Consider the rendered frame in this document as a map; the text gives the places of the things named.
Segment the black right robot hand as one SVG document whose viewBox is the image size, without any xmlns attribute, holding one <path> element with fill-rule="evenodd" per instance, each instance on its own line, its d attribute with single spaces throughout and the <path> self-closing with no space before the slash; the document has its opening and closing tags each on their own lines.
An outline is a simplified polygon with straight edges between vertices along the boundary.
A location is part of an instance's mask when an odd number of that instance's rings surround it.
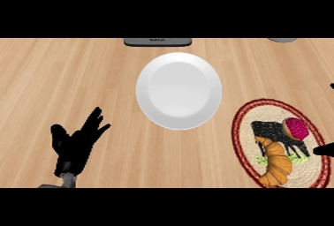
<svg viewBox="0 0 334 226">
<path fill-rule="evenodd" d="M 313 154 L 334 157 L 334 142 L 328 143 L 323 146 L 315 147 Z"/>
</svg>

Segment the dark grey flat appliance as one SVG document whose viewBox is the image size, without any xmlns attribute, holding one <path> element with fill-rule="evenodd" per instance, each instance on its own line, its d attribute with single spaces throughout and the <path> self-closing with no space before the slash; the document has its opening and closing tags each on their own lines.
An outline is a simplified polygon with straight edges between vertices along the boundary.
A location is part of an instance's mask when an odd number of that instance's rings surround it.
<svg viewBox="0 0 334 226">
<path fill-rule="evenodd" d="M 182 47 L 189 46 L 190 38 L 125 38 L 124 44 L 131 47 Z"/>
</svg>

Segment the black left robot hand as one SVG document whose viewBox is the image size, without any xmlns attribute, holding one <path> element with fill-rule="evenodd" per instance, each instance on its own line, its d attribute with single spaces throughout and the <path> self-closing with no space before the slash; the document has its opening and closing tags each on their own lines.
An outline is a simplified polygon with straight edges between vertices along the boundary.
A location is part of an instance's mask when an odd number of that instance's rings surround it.
<svg viewBox="0 0 334 226">
<path fill-rule="evenodd" d="M 56 177 L 60 177 L 65 173 L 71 173 L 75 176 L 81 174 L 93 145 L 111 127 L 111 124 L 100 126 L 102 120 L 102 110 L 96 107 L 83 123 L 81 129 L 72 135 L 68 134 L 59 124 L 50 127 L 52 148 L 57 154 Z"/>
</svg>

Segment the round woven red-rimmed placemat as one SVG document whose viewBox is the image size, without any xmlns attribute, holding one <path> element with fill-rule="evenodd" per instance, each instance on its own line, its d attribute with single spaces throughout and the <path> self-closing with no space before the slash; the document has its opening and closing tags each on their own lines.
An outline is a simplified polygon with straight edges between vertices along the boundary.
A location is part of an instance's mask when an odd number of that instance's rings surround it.
<svg viewBox="0 0 334 226">
<path fill-rule="evenodd" d="M 261 130 L 255 122 L 261 123 L 272 136 L 284 135 L 282 122 L 289 117 L 300 119 L 306 125 L 309 134 L 303 139 L 303 145 L 309 155 L 303 154 L 297 146 L 284 150 L 292 163 L 292 172 L 287 176 L 287 183 L 278 185 L 278 188 L 325 188 L 331 178 L 331 158 L 313 154 L 313 148 L 322 146 L 325 140 L 304 114 L 275 99 L 253 100 L 236 112 L 230 136 L 239 164 L 257 185 L 264 187 L 258 178 L 266 172 L 267 157 L 261 155 L 260 144 L 254 139 Z"/>
</svg>

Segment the pink frosted cupcake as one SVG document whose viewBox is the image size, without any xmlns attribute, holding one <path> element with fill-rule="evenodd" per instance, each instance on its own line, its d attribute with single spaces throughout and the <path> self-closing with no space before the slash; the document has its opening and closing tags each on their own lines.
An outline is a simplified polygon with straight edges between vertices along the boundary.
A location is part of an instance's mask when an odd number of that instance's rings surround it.
<svg viewBox="0 0 334 226">
<path fill-rule="evenodd" d="M 297 141 L 303 141 L 309 135 L 307 127 L 301 119 L 288 117 L 282 122 L 285 135 Z"/>
</svg>

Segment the golden brown croissant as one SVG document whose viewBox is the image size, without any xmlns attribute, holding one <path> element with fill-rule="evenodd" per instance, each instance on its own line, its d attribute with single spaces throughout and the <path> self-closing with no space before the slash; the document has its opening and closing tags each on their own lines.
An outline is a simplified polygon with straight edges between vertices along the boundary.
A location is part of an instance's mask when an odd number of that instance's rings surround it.
<svg viewBox="0 0 334 226">
<path fill-rule="evenodd" d="M 255 136 L 255 140 L 264 147 L 267 157 L 266 172 L 260 176 L 258 181 L 267 186 L 284 185 L 288 180 L 287 176 L 292 172 L 292 163 L 284 154 L 284 147 L 278 142 L 264 137 Z"/>
</svg>

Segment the white oval plate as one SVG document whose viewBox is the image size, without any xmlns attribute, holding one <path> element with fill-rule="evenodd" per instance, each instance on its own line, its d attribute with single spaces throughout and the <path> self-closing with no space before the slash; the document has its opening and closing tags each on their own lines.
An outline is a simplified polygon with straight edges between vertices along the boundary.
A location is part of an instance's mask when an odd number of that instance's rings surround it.
<svg viewBox="0 0 334 226">
<path fill-rule="evenodd" d="M 162 128 L 189 130 L 214 116 L 221 103 L 221 82 L 210 63 L 173 52 L 153 58 L 136 85 L 139 108 Z"/>
</svg>

